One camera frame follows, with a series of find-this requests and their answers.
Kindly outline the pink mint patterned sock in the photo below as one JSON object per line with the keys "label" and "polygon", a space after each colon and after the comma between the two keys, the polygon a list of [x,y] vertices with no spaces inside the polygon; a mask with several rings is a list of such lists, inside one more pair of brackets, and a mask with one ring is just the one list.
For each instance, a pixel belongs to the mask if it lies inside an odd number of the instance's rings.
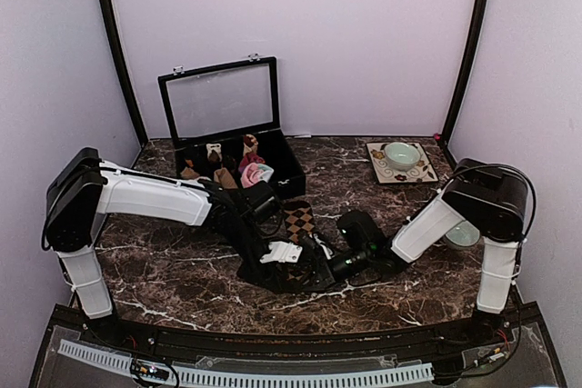
{"label": "pink mint patterned sock", "polygon": [[241,184],[248,188],[259,182],[269,182],[274,169],[266,164],[251,163],[245,167],[241,175]]}

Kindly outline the brown argyle sock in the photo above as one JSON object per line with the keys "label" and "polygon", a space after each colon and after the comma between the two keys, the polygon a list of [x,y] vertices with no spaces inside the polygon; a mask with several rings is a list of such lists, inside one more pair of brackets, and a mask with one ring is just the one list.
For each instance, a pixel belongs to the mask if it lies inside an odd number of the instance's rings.
{"label": "brown argyle sock", "polygon": [[319,293],[331,286],[335,280],[328,267],[323,253],[298,241],[303,233],[319,232],[316,228],[315,215],[309,202],[303,200],[290,201],[283,204],[284,222],[287,236],[291,243],[303,248],[299,260],[295,264],[283,264],[282,272],[294,293]]}

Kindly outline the black glass-lid storage box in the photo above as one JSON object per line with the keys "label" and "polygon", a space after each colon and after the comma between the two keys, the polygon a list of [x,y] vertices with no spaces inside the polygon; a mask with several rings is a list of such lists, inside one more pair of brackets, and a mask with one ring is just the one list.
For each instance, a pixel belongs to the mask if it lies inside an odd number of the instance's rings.
{"label": "black glass-lid storage box", "polygon": [[157,78],[175,148],[176,174],[190,164],[211,177],[215,166],[206,146],[220,144],[223,160],[237,170],[246,134],[258,141],[257,154],[274,169],[269,184],[280,199],[306,193],[306,175],[281,131],[277,60],[255,57]]}

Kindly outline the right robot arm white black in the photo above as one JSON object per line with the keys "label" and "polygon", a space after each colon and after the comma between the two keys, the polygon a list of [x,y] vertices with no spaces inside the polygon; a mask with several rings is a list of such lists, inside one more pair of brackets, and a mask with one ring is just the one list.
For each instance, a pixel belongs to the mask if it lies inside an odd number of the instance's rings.
{"label": "right robot arm white black", "polygon": [[465,324],[464,337],[482,346],[499,330],[496,314],[506,306],[518,252],[534,219],[526,209],[535,208],[536,202],[535,189],[523,172],[465,158],[444,188],[390,238],[367,213],[342,215],[337,226],[350,249],[327,265],[336,281],[374,263],[399,273],[459,224],[471,223],[483,238],[485,251],[477,294],[480,313]]}

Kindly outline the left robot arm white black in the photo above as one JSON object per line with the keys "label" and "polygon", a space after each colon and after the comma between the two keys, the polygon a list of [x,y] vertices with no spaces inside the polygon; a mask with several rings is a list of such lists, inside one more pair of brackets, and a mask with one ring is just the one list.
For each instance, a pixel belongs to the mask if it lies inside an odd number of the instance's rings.
{"label": "left robot arm white black", "polygon": [[76,292],[94,335],[109,348],[128,340],[95,254],[91,230],[99,214],[135,214],[190,226],[212,226],[236,249],[250,278],[263,283],[273,262],[294,261],[297,251],[269,241],[258,228],[278,203],[265,182],[225,189],[206,178],[176,180],[132,171],[102,161],[94,148],[82,149],[46,194],[42,246],[54,250]]}

